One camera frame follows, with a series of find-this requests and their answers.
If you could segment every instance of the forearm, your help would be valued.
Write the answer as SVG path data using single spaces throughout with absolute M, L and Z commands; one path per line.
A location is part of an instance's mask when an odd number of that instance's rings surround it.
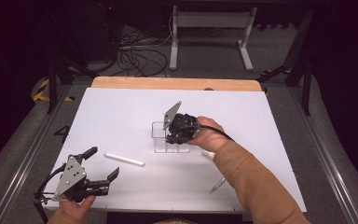
M 309 223 L 275 175 L 245 148 L 228 141 L 213 161 L 254 223 Z

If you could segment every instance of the white table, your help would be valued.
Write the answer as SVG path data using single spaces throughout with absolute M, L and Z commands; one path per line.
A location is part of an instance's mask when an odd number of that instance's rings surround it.
M 243 213 L 234 189 L 224 184 L 209 193 L 222 178 L 213 162 L 190 147 L 189 153 L 156 153 L 151 125 L 182 101 L 179 113 L 214 118 L 239 144 L 261 160 L 306 211 L 290 161 L 287 158 L 269 104 L 262 91 L 178 91 L 135 89 L 87 89 L 71 131 L 54 169 L 69 154 L 98 147 L 97 154 L 83 161 L 90 180 L 106 179 L 120 167 L 107 196 L 92 206 L 104 211 L 171 213 Z M 107 159 L 105 152 L 137 161 L 139 167 Z M 45 191 L 54 191 L 53 178 Z M 56 209 L 58 204 L 46 206 Z

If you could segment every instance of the white stick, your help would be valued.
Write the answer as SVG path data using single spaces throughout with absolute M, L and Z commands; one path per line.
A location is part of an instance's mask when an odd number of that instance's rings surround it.
M 223 177 L 221 180 L 219 180 L 219 182 L 217 182 L 217 184 L 215 186 L 213 186 L 213 188 L 211 189 L 211 191 L 209 191 L 210 193 L 215 192 L 217 189 L 219 189 L 224 183 L 226 182 L 226 179 Z
M 115 160 L 115 161 L 123 161 L 123 162 L 129 163 L 129 164 L 132 164 L 132 165 L 137 165 L 137 166 L 145 166 L 144 161 L 136 161 L 136 160 L 128 159 L 128 158 L 125 158 L 125 157 L 120 157 L 118 155 L 114 155 L 114 154 L 107 153 L 107 152 L 104 155 L 105 155 L 106 158 L 109 158 L 109 159 L 112 159 L 112 160 Z

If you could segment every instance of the white chalk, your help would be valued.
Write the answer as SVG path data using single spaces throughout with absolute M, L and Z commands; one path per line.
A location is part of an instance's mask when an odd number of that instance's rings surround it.
M 106 158 L 109 158 L 109 159 L 112 159 L 112 160 L 115 160 L 115 161 L 123 161 L 123 162 L 129 163 L 129 164 L 132 164 L 132 165 L 137 165 L 137 166 L 145 166 L 144 161 L 136 161 L 136 160 L 128 159 L 128 158 L 125 158 L 125 157 L 120 157 L 118 155 L 114 155 L 114 154 L 107 153 L 107 152 L 104 154 L 104 156 Z

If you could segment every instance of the acrylic stand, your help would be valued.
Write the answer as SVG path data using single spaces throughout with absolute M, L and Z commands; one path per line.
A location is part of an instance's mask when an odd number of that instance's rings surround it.
M 188 144 L 169 144 L 165 142 L 168 135 L 167 130 L 163 130 L 163 121 L 155 121 L 152 123 L 152 138 L 154 140 L 156 153 L 186 153 L 189 152 Z

